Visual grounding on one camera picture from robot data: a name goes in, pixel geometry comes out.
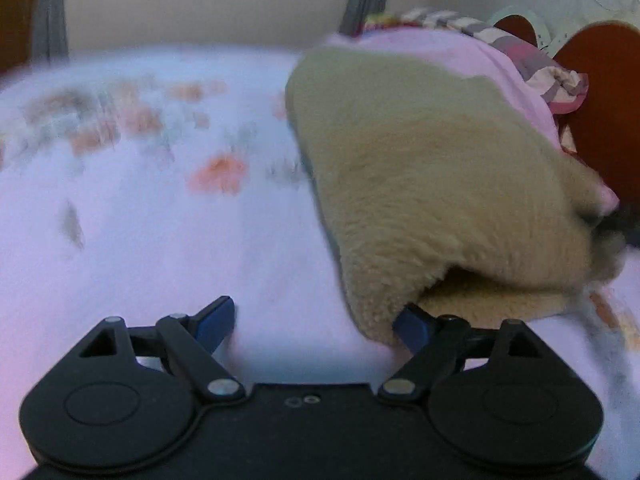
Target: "folded blanket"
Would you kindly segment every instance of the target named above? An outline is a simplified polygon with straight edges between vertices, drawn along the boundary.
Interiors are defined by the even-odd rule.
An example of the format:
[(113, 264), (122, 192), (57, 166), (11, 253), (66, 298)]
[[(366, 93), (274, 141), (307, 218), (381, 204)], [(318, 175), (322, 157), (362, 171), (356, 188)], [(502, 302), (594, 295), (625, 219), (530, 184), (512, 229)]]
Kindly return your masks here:
[(524, 298), (513, 315), (530, 319), (557, 312), (566, 291), (615, 275), (619, 238), (594, 238), (584, 221), (599, 215), (600, 179), (555, 150), (489, 79), (322, 47), (296, 67), (286, 101), (354, 322), (368, 337), (394, 342), (405, 304), (447, 275), (460, 284), (466, 274), (451, 269), (476, 276), (462, 278), (475, 299), (456, 307), (465, 287), (440, 286), (422, 306), (480, 325), (509, 317), (495, 315), (495, 283), (503, 298)]

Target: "bed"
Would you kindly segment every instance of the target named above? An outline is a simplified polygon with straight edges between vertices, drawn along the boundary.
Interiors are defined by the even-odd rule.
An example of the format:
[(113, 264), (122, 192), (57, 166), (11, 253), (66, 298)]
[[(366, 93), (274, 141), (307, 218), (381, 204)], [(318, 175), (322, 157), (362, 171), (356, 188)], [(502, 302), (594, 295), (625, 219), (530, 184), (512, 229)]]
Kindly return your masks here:
[[(216, 357), (246, 384), (376, 386), (393, 373), (408, 353), (364, 339), (351, 322), (283, 101), (297, 48), (339, 27), (359, 32), (383, 0), (340, 0), (339, 15), (329, 9), (320, 23), (306, 17), (313, 23), (304, 35), (277, 48), (275, 40), (271, 47), (212, 46), (216, 38), (196, 30), (196, 18), (165, 37), (155, 25), (138, 32), (144, 8), (98, 33), (81, 9), (97, 12), (105, 0), (42, 2), (36, 62), (0, 87), (2, 480), (17, 480), (34, 465), (17, 423), (20, 401), (105, 316), (143, 326), (229, 295), (238, 304), (237, 329)], [(62, 10), (61, 33), (50, 25), (64, 23)], [(508, 18), (505, 30), (526, 29), (517, 16)], [(504, 54), (483, 46), (480, 55), (477, 40), (452, 30), (412, 33), (428, 35), (422, 54), (430, 60), (494, 78), (558, 149), (575, 150), (620, 200), (638, 203), (632, 154), (640, 148), (639, 112), (632, 104), (639, 96), (627, 76), (640, 73), (636, 30), (597, 25), (568, 41), (556, 60), (588, 73), (590, 89), (575, 111), (556, 117)], [(179, 38), (184, 44), (149, 45)], [(329, 41), (354, 40), (343, 34)], [(87, 55), (98, 48), (100, 56)], [(74, 61), (37, 61), (63, 54)], [(639, 270), (640, 258), (631, 254), (598, 296), (610, 337), (625, 339), (636, 386)], [(607, 478), (632, 478), (640, 469), (631, 458), (640, 446), (632, 431), (637, 392), (627, 383), (617, 393), (608, 389), (602, 363), (586, 357), (594, 351), (590, 334), (571, 319), (530, 325), (609, 406), (591, 465)]]

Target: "pink cloth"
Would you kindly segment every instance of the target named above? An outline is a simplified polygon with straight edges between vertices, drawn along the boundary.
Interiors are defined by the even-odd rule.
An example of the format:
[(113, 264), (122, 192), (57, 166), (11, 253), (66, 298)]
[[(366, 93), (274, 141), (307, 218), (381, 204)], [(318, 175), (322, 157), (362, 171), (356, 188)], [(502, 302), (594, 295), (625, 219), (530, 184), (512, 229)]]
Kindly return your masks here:
[[(553, 115), (544, 99), (527, 85), (507, 56), (482, 41), (448, 30), (402, 28), (372, 32), (356, 39), (334, 34), (326, 44), (405, 54), (440, 65), (461, 76), (487, 76), (498, 85), (511, 107), (558, 150), (561, 149)], [(618, 198), (608, 187), (602, 189), (602, 201), (605, 213), (618, 204)]]

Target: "beige fluffy blanket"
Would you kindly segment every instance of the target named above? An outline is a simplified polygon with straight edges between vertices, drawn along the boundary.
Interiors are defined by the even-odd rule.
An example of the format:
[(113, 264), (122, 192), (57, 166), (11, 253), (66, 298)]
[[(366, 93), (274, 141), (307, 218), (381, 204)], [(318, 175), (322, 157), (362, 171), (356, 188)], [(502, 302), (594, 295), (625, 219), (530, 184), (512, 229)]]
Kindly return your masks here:
[(393, 343), (409, 302), (491, 327), (557, 313), (566, 292), (615, 275), (620, 248), (581, 219), (599, 213), (600, 180), (489, 79), (322, 47), (286, 100), (368, 337)]

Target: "bed sheet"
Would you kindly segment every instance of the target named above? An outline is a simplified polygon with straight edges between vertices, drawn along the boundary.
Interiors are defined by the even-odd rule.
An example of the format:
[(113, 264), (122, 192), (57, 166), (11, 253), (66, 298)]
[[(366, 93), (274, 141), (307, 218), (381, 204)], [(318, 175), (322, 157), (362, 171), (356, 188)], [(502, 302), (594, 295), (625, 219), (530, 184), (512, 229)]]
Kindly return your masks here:
[[(297, 59), (133, 50), (34, 70), (0, 93), (1, 480), (33, 466), (21, 399), (105, 316), (147, 325), (228, 294), (237, 327), (217, 357), (247, 383), (377, 385), (407, 359), (348, 316), (286, 122)], [(580, 329), (534, 328), (607, 397)], [(602, 449), (607, 467), (616, 447)]]

